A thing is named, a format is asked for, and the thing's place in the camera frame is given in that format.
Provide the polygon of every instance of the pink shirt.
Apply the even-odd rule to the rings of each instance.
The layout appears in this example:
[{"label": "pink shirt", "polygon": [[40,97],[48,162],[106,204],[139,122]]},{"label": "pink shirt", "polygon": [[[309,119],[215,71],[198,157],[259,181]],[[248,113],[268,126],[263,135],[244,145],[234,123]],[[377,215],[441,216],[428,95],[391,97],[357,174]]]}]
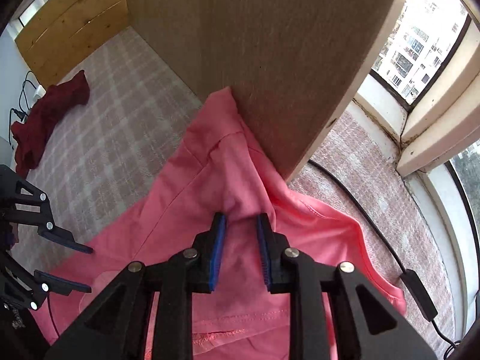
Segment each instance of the pink shirt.
[{"label": "pink shirt", "polygon": [[[92,285],[97,293],[132,260],[155,264],[190,247],[197,233],[209,229],[216,211],[227,216],[226,239],[217,289],[193,295],[198,359],[288,358],[289,297],[271,295],[263,282],[255,230],[260,212],[268,213],[274,231],[315,261],[333,266],[352,262],[405,313],[403,292],[371,265],[358,222],[287,188],[238,114],[230,88],[209,96],[148,196],[89,243],[94,254],[76,253],[51,273]],[[82,297],[51,294],[60,332],[88,303],[89,297]],[[326,311],[336,359],[328,307]],[[54,342],[47,303],[33,315]],[[147,357],[150,348],[149,340]]]}]

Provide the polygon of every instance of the plaid bedspread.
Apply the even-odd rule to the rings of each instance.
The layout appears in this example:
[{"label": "plaid bedspread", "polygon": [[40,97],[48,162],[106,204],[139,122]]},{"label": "plaid bedspread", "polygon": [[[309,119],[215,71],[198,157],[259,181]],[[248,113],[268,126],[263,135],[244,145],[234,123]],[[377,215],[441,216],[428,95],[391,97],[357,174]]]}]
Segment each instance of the plaid bedspread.
[{"label": "plaid bedspread", "polygon": [[[147,194],[201,103],[132,28],[93,52],[64,81],[80,69],[90,85],[89,103],[57,125],[27,180],[48,194],[56,223],[86,243]],[[359,198],[407,267],[418,272],[439,310],[438,325],[452,337],[452,295],[440,253],[392,164],[348,112],[314,157]],[[357,218],[373,265],[402,286],[395,261],[337,186],[305,166],[290,188]],[[20,226],[19,236],[13,256],[31,272],[49,271],[72,253],[39,237],[35,228]],[[413,299],[406,299],[408,320],[440,355],[445,345]]]}]

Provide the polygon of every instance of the white window ledge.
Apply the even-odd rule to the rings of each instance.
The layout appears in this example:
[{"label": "white window ledge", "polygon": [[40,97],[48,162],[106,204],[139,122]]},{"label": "white window ledge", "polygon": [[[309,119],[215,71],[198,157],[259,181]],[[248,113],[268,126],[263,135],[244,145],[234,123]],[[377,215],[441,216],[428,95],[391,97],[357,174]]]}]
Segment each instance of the white window ledge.
[{"label": "white window ledge", "polygon": [[406,183],[442,255],[454,300],[455,339],[461,339],[475,321],[475,296],[479,289],[470,221],[445,165],[418,175],[409,176]]},{"label": "white window ledge", "polygon": [[354,100],[392,137],[394,142],[400,144],[407,112],[370,74],[358,89]]}]

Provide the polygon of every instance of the pink fabric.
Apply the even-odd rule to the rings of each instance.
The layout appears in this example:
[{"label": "pink fabric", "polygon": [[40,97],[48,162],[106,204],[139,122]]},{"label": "pink fabric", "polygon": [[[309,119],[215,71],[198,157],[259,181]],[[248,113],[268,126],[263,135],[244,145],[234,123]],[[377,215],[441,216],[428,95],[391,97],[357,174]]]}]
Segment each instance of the pink fabric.
[{"label": "pink fabric", "polygon": [[[216,211],[227,216],[220,276],[211,295],[193,295],[193,343],[198,359],[283,359],[289,346],[288,295],[270,295],[263,283],[255,216],[267,212],[275,231],[315,261],[351,261],[405,313],[403,292],[384,280],[367,255],[357,221],[314,198],[289,190],[237,113],[230,89],[209,96],[148,196],[106,227],[89,245],[52,271],[93,285],[132,260],[167,260],[208,230]],[[104,274],[97,280],[105,285]],[[51,294],[60,332],[79,313],[83,294]],[[54,342],[46,302],[33,313]],[[329,321],[332,358],[336,348]]]}]

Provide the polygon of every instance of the wooden headboard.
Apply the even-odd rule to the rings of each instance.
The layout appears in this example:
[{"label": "wooden headboard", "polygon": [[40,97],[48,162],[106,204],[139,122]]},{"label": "wooden headboard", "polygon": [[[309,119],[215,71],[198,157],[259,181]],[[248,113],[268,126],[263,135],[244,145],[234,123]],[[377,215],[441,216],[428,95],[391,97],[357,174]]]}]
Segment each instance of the wooden headboard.
[{"label": "wooden headboard", "polygon": [[48,0],[15,42],[47,88],[127,25],[125,0]]}]

